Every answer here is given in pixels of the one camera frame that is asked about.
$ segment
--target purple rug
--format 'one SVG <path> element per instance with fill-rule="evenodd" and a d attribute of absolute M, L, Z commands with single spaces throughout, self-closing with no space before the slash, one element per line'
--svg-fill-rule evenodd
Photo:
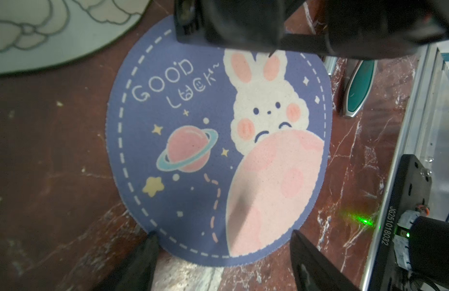
<path fill-rule="evenodd" d="M 181 44 L 167 17 L 131 49 L 108 105 L 121 198 L 171 254 L 207 266 L 252 263 L 309 216 L 332 118 L 316 55 Z"/>

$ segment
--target marble floor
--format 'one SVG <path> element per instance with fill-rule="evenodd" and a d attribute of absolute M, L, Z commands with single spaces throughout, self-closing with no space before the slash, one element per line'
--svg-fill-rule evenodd
<path fill-rule="evenodd" d="M 320 32 L 323 6 L 308 1 L 287 29 Z M 105 114 L 124 57 L 172 12 L 171 0 L 152 0 L 134 29 L 98 53 L 0 77 L 0 290 L 90 290 L 145 239 L 112 178 Z M 345 214 L 374 219 L 379 210 L 416 64 L 415 56 L 379 61 L 370 97 L 354 119 L 339 114 L 346 60 L 338 61 L 331 80 L 330 157 L 301 231 L 355 285 L 373 229 Z M 162 251 L 153 289 L 295 290 L 289 247 L 233 268 L 201 267 Z"/>

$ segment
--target pink cheek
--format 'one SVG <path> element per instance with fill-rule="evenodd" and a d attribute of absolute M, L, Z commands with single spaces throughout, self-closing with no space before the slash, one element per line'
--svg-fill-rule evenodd
<path fill-rule="evenodd" d="M 296 103 L 291 103 L 286 108 L 286 116 L 290 122 L 296 122 L 300 119 L 300 107 Z"/>
<path fill-rule="evenodd" d="M 248 118 L 241 119 L 237 124 L 237 134 L 243 140 L 249 141 L 255 135 L 255 125 Z"/>

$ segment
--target screw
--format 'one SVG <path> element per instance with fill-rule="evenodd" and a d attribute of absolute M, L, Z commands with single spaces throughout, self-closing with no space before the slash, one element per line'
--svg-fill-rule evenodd
<path fill-rule="evenodd" d="M 433 173 L 430 169 L 427 168 L 423 168 L 420 173 L 422 174 L 422 176 L 431 176 L 431 174 Z"/>

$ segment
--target metal plate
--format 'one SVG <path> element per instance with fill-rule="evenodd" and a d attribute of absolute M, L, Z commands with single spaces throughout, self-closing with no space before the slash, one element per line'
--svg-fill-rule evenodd
<path fill-rule="evenodd" d="M 368 288 L 370 291 L 386 291 L 390 284 L 400 284 L 402 269 L 396 264 L 392 235 L 402 213 L 415 209 L 417 205 L 422 204 L 423 199 L 425 202 L 429 199 L 432 179 L 422 175 L 423 169 L 423 165 L 413 154 L 404 154 L 401 157 L 387 215 L 381 224 L 381 240 Z"/>

